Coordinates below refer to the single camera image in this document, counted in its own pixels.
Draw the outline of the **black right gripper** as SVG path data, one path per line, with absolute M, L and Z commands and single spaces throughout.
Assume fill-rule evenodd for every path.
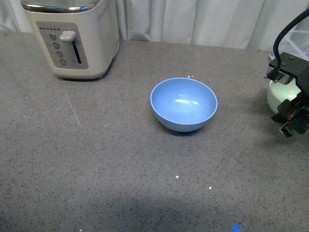
M 285 52 L 281 53 L 281 58 L 278 76 L 270 81 L 286 85 L 295 79 L 300 92 L 293 100 L 284 100 L 271 119 L 282 124 L 280 132 L 283 135 L 292 137 L 294 132 L 303 134 L 309 129 L 309 62 Z

